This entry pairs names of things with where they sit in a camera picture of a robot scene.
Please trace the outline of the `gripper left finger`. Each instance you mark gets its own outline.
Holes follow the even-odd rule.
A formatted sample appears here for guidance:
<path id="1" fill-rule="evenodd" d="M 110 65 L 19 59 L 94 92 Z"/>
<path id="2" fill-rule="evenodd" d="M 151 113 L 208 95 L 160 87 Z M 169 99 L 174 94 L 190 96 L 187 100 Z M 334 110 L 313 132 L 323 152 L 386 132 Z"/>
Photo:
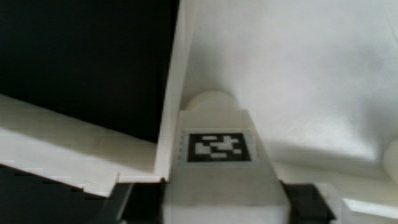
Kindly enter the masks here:
<path id="1" fill-rule="evenodd" d="M 96 224 L 163 224 L 167 184 L 135 183 L 115 186 L 96 216 Z"/>

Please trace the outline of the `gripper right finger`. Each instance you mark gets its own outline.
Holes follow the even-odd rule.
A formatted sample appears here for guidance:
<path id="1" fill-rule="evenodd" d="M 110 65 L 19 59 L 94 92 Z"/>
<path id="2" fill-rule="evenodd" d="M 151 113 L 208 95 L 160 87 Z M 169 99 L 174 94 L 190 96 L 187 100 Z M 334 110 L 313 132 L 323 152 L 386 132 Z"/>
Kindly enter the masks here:
<path id="1" fill-rule="evenodd" d="M 318 188 L 313 184 L 282 183 L 290 200 L 290 224 L 330 224 L 336 220 Z"/>

